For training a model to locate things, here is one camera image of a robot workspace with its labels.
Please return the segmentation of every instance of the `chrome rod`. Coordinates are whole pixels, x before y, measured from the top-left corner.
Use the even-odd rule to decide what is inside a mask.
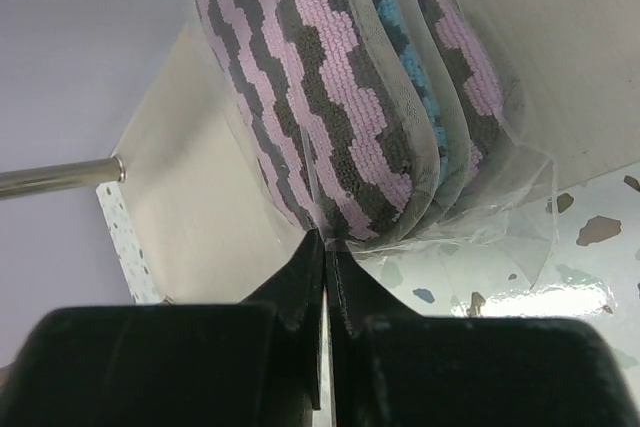
[[[124,178],[124,166],[117,157],[0,173],[0,200],[104,182],[123,182]]]

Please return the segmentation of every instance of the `black object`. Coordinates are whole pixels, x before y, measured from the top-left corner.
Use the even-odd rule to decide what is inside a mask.
[[[585,324],[424,318],[336,247],[310,232],[238,305],[50,314],[0,396],[0,426],[309,426],[325,292],[339,427],[640,425]]]

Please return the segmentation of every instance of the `plastic bag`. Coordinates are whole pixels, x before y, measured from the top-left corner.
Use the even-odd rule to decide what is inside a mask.
[[[265,195],[366,266],[455,244],[533,283],[555,238],[555,169],[473,0],[195,0],[201,50]],[[274,215],[279,228],[282,218]]]

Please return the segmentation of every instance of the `lavender wall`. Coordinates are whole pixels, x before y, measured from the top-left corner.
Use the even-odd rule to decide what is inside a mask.
[[[0,171],[111,153],[185,0],[0,0]],[[92,189],[0,202],[0,366],[47,311],[129,302]]]

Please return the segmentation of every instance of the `white surface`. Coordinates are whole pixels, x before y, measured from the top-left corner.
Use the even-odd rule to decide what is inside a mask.
[[[122,272],[132,300],[136,304],[158,304],[164,299],[158,293],[144,251],[135,233],[131,216],[120,192],[118,182],[102,184],[96,189],[100,207],[107,221],[111,240],[116,248]]]
[[[108,156],[185,0],[0,0],[0,171]],[[130,299],[93,189],[0,203],[0,366],[63,305]]]

